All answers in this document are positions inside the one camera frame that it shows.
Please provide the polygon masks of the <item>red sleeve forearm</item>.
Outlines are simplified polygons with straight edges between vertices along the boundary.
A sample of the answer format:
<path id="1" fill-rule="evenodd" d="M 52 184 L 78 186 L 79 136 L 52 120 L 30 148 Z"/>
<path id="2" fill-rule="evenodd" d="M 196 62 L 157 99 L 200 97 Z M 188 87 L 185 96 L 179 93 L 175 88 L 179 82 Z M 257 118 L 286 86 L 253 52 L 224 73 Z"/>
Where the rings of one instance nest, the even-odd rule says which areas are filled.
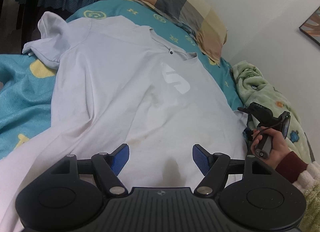
<path id="1" fill-rule="evenodd" d="M 299 175 L 307 169 L 307 164 L 293 151 L 277 165 L 276 171 L 290 183 L 298 180 Z"/>

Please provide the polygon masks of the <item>person's right hand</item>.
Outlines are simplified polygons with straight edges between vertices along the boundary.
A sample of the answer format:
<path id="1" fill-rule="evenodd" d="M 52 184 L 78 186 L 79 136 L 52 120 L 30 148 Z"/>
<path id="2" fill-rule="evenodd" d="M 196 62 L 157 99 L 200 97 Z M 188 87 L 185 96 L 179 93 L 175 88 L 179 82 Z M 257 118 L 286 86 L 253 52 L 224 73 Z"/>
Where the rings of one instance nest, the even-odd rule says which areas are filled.
<path id="1" fill-rule="evenodd" d="M 272 149 L 269 154 L 268 159 L 261 159 L 264 163 L 273 169 L 280 164 L 280 162 L 291 152 L 282 133 L 274 129 L 268 129 L 263 132 L 272 137 Z M 253 131 L 253 140 L 251 144 L 251 151 L 255 155 L 255 147 L 262 140 L 263 136 L 259 134 L 258 130 Z"/>

